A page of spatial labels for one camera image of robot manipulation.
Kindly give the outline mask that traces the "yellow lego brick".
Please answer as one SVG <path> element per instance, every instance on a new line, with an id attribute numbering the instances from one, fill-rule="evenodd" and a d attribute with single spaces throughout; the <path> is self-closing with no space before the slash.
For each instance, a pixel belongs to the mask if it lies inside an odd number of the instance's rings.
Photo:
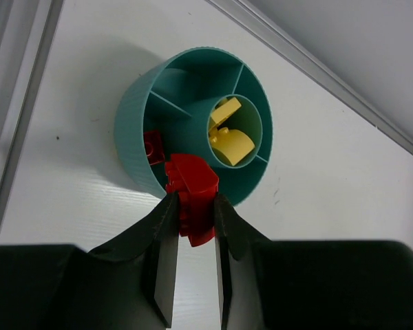
<path id="1" fill-rule="evenodd" d="M 215 156 L 227 166 L 236 166 L 255 148 L 247 134 L 227 127 L 210 130 L 209 144 Z"/>
<path id="2" fill-rule="evenodd" d="M 241 103 L 236 97 L 219 101 L 218 106 L 211 112 L 209 126 L 220 126 L 241 108 Z"/>

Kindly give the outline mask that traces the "red square lego brick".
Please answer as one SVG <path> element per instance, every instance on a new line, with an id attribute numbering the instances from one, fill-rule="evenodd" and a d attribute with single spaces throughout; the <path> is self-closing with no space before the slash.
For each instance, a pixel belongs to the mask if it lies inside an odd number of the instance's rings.
<path id="1" fill-rule="evenodd" d="M 144 132 L 143 138 L 149 165 L 153 166 L 163 163 L 165 161 L 165 152 L 160 132 L 158 130 Z"/>

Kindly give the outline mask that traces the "red curved lego brick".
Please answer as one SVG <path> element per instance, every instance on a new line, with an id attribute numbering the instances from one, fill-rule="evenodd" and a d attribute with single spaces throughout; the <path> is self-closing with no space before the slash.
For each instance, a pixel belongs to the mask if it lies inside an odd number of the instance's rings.
<path id="1" fill-rule="evenodd" d="M 219 177 L 197 155 L 174 153 L 165 163 L 166 191 L 178 195 L 179 233 L 198 247 L 214 237 L 213 204 Z"/>

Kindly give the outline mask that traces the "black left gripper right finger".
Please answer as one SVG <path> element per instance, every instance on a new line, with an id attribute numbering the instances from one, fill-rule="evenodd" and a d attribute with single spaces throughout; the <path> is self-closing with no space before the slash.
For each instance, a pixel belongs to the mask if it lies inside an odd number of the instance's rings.
<path id="1" fill-rule="evenodd" d="M 223 329 L 413 329 L 413 251 L 398 241 L 274 241 L 214 201 Z"/>

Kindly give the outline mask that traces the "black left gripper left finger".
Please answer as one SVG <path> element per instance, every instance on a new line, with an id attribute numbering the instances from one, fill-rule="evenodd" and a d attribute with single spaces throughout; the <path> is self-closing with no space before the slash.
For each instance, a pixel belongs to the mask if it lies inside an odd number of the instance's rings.
<path id="1" fill-rule="evenodd" d="M 179 201 L 90 251 L 71 244 L 0 245 L 0 329 L 167 329 Z"/>

